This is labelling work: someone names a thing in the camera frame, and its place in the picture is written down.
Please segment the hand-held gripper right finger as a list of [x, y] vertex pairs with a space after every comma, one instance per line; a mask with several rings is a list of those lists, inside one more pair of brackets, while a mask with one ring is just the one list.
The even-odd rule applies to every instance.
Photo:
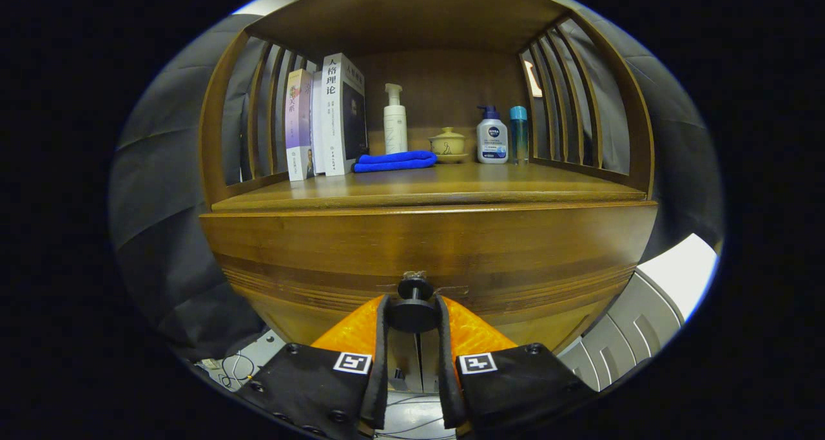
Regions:
[[515, 344], [456, 300], [435, 303], [446, 428], [527, 430], [596, 398], [544, 344]]

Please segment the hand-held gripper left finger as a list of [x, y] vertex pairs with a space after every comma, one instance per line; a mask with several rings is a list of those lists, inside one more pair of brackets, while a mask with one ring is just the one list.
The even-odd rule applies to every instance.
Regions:
[[328, 439], [384, 428], [390, 297], [368, 300], [312, 344], [286, 343], [237, 396], [269, 416]]

